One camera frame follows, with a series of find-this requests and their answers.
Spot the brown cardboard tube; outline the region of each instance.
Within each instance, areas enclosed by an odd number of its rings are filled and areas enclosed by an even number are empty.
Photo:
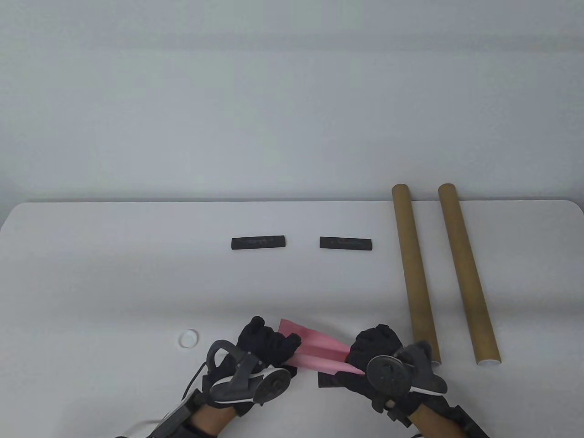
[[[464,313],[467,316],[468,331],[471,335],[475,359],[479,365],[501,363],[499,347],[497,347],[477,266],[472,255],[456,187],[452,184],[443,184],[438,189],[438,195],[440,196],[444,223],[448,232],[450,250],[454,259],[460,295],[463,298]]]
[[[440,349],[434,317],[430,306],[422,253],[413,219],[412,198],[405,184],[391,189],[394,198],[395,221],[398,226],[399,248],[404,266],[405,288],[408,292],[409,315],[412,319],[413,338],[426,340],[432,346],[432,361],[440,364]]]

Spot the black cable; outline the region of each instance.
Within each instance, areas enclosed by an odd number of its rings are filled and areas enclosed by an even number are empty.
[[[194,381],[197,379],[197,377],[199,376],[199,374],[201,374],[201,371],[203,371],[203,368],[204,368],[204,366],[206,364],[207,363],[203,362],[203,364],[201,365],[201,367],[197,371],[197,374],[195,374],[194,377],[190,380],[189,385],[186,387],[185,393],[183,394],[183,398],[181,400],[184,400],[186,398],[187,394],[189,393],[190,387],[193,385]]]

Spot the forearm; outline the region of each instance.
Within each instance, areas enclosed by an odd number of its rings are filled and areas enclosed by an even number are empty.
[[[409,416],[409,420],[425,438],[467,438],[462,429],[425,405]]]
[[[189,423],[204,433],[217,436],[236,416],[234,408],[217,409],[203,405],[193,414]]]

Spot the pink paper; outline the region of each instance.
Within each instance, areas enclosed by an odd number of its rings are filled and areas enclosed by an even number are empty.
[[[287,319],[280,321],[278,331],[284,336],[296,333],[302,339],[302,345],[296,350],[295,355],[286,362],[287,365],[326,374],[335,374],[338,371],[365,374],[358,368],[345,363],[345,358],[350,351],[349,347],[324,333],[295,324]]]

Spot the black glove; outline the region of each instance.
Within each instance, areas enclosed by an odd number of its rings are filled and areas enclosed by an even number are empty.
[[[253,317],[251,322],[244,327],[239,335],[237,346],[245,352],[251,352],[262,361],[253,370],[254,373],[258,373],[267,366],[272,365],[285,368],[294,377],[297,369],[295,367],[285,366],[283,363],[291,358],[298,347],[300,347],[300,343],[302,342],[300,337],[295,333],[285,337],[281,333],[274,332],[265,323],[263,318]],[[233,376],[236,371],[236,365],[237,363],[233,356],[226,356],[223,362],[221,362],[221,365],[213,372],[203,376],[203,393],[208,395],[215,382],[222,378]],[[246,414],[253,406],[251,402],[237,404],[214,403],[210,397],[207,397],[207,404],[214,408],[228,408],[233,406],[239,416]]]
[[[376,356],[393,356],[403,347],[395,332],[385,324],[379,324],[375,328],[370,328],[358,334],[345,362],[360,369],[367,370],[367,364]],[[364,395],[371,400],[371,407],[382,413],[386,403],[392,398],[377,391],[366,376],[358,374],[344,373],[342,371],[335,374],[337,381],[345,388],[358,394]],[[403,397],[393,400],[395,406],[406,416],[414,413],[422,404],[422,394],[410,392]]]

